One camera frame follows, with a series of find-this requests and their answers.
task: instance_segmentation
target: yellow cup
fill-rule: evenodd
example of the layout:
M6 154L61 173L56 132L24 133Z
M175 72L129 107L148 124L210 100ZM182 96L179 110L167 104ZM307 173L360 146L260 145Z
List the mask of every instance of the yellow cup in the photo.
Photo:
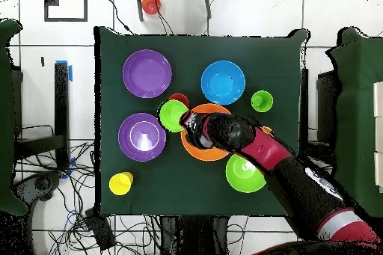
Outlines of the yellow cup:
M123 194L126 194L130 187L132 187L133 183L133 175L127 171L123 173L116 173L110 180L109 180L109 189L113 194L116 194L117 196L122 196Z

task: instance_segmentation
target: orange cup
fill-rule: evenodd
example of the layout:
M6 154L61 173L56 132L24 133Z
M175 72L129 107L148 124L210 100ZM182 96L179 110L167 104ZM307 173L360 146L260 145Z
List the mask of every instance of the orange cup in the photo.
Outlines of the orange cup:
M220 112L220 113L230 114L230 111L224 108L223 106L216 105L213 103L206 103L204 105L199 105L193 108L192 111L196 113ZM215 148L215 147L208 150L200 150L199 148L192 146L186 140L185 130L181 131L181 141L183 143L183 146L185 147L185 149L188 151L188 153L191 156L204 162L218 161L219 159L222 159L229 154L229 152L225 152L224 150L219 150L218 148Z
M155 0L142 0L141 1L142 10L144 10L148 14L156 14L157 13L157 6ZM159 7L159 10L161 10L161 2L160 0L157 0L157 5Z

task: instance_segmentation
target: tile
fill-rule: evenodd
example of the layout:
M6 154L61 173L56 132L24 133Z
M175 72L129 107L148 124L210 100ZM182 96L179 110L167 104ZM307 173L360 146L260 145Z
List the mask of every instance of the tile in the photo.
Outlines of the tile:
M19 0L0 0L0 19L19 20ZM19 45L19 35L10 39L10 45Z
M310 48L306 51L306 68L308 69L308 126L318 129L318 92L316 81L320 73L333 70L330 58L325 54L327 49ZM309 129L309 140L316 140L316 131Z
M212 36L287 36L301 27L302 0L214 0ZM136 34L164 34L158 15L144 13L140 22L136 0L114 0L118 16ZM160 10L175 34L202 35L207 28L204 0L161 0ZM115 19L115 30L127 34Z
M246 231L292 231L284 217L249 217L247 224L246 218L247 216L245 215L231 216L227 225L227 231L241 231L238 226L231 224L238 224Z
M64 235L62 232L52 231L52 235L58 240L58 242L64 243ZM80 238L80 242L85 248L96 245L96 239L89 237L83 233L83 237ZM76 250L75 248L81 249L81 245L76 242L74 236L71 237L73 241L73 248L67 248L64 244L60 246L60 251L57 249L55 241L49 235L49 231L32 231L34 255L86 255L83 250ZM109 255L108 251L100 253L99 247L91 248L86 250L88 255ZM114 255L114 248L110 249L111 255Z
M78 0L59 0L64 6L53 7L56 15L73 16ZM22 45L91 45L94 26L113 26L113 7L107 0L88 0L87 22L45 22L44 0L20 0Z
M151 226L150 218L147 217L147 223ZM125 231L126 228L130 230L143 230L145 227L145 218L143 215L118 215L116 217L116 230ZM154 221L154 229L160 230L157 223Z
M356 26L369 36L383 31L382 0L304 0L304 27L308 46L336 46L338 31Z
M239 233L227 233L227 240L239 238ZM228 245L230 255L252 255L275 245L297 241L295 233L254 233L246 232L242 241Z
M82 144L81 141L71 141L70 146L78 146ZM80 148L71 149L72 153L70 154L70 157L77 157L79 155ZM91 150L94 150L93 147L90 147L88 150L85 151L85 153L79 157L79 159L76 161L77 166L80 168L84 167L92 167L91 159L89 156L89 152ZM37 163L36 159L28 158L32 163ZM46 165L48 163L52 163L53 161L48 158L41 158L41 163ZM29 166L24 164L23 169L24 170L31 170L33 166ZM80 170L76 168L71 173L71 176L73 177L73 184L76 187L76 189L79 191L82 202L83 202L83 215L85 214L85 210L92 208L94 206L94 177L92 176L86 176L83 173L85 170ZM59 179L59 188L61 189L62 193L65 196L65 205L67 206L67 209L70 211L73 211L76 207L76 211L79 211L79 197L74 193L73 185L70 181L70 178L66 179ZM68 217L71 217L68 211L66 210L64 206L64 198L60 191L58 189L53 191L53 197L46 201L42 202L39 201L34 209L34 214L32 218L32 229L33 230L63 230L64 226L68 220ZM71 226L73 223L74 217L72 216L70 218L69 223L67 223L67 228ZM114 229L114 220L111 218L111 228Z
M12 59L12 63L14 66L20 66L20 53L18 46L10 46L8 47L10 58Z
M160 233L157 233L157 236L159 238L156 242L160 246ZM148 232L125 232L122 234L116 232L116 242L116 255L159 255L158 248L156 248L156 253L154 253L155 244Z
M49 18L84 18L84 0L58 0L58 6L48 7Z
M285 37L301 28L302 0L215 0L210 35Z
M284 217L250 217L246 231L292 231Z
M55 125L55 62L67 61L70 138L94 138L94 48L22 46L21 58L23 126Z

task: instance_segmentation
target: white tile floor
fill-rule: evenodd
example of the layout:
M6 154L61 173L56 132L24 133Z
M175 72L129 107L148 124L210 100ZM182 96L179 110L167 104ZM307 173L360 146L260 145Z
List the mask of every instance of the white tile floor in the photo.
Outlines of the white tile floor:
M135 0L113 0L118 16L137 34L164 34L158 16L144 13L139 22ZM206 30L206 8L204 0L161 0L162 15L175 34L201 35ZM325 50L334 46L337 32L344 26L358 26L365 34L376 36L383 31L382 0L214 0L211 5L212 18L209 22L210 35L257 35L262 37L283 37L292 30L306 28L311 38L307 45L306 65L309 69L309 127L316 128L316 78L319 73L332 70L332 64ZM49 8L50 17L82 17L82 0L60 0L58 7ZM10 55L15 65L24 72L22 90L23 126L37 124L54 125L53 117L53 67L55 61L66 60L73 66L73 81L70 82L70 139L71 146L94 139L94 36L93 27L103 25L120 33L126 33L118 22L113 7L107 0L88 0L87 22L44 22L43 0L0 0L0 18L19 20L20 35L10 41ZM49 129L29 129L24 137L49 135ZM310 132L315 139L316 133ZM81 157L81 163L91 166L89 156ZM73 173L77 179L81 174ZM86 184L94 185L94 178L88 177ZM73 209L73 188L67 179L61 179L60 189ZM85 208L94 203L94 189L82 188ZM39 202L34 211L33 234L36 255L48 255L53 241L48 230L55 237L61 235L67 221L63 197L55 191L54 197L46 203ZM125 216L127 227L143 221L141 216ZM116 236L125 228L119 218L112 219ZM245 228L243 241L230 245L231 255L249 255L270 246L296 240L284 218L249 218L237 216L230 224ZM142 230L138 225L135 230ZM240 236L235 225L229 228L228 239L235 241ZM124 233L117 237L124 244L142 244L142 232ZM117 255L120 248L111 250ZM153 253L152 248L145 250ZM67 255L84 255L70 252ZM89 255L100 255L98 249ZM129 250L120 250L119 255L132 255Z

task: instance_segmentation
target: green cup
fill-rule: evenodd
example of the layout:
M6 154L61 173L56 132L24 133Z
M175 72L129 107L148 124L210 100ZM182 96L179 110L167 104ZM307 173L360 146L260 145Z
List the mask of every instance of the green cup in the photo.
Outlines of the green cup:
M236 154L227 161L226 179L234 189L245 193L260 190L266 184L260 170Z
M159 109L159 122L170 132L181 132L180 118L188 107L178 100L168 100Z
M264 90L257 91L251 97L251 106L255 111L266 112L272 107L272 95Z

